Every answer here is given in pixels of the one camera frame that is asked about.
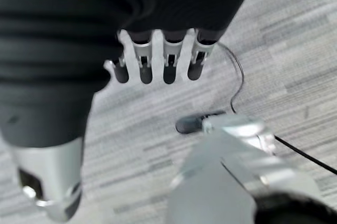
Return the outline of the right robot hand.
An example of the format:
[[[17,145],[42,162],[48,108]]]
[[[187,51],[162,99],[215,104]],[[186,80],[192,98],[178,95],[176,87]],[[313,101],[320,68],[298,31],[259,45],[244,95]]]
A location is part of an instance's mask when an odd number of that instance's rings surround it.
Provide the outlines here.
[[[141,81],[152,80],[152,33],[164,35],[164,72],[175,80],[187,30],[196,30],[187,71],[197,80],[244,0],[1,0],[1,134],[22,191],[55,221],[80,204],[81,167],[94,95],[128,81],[125,30]]]

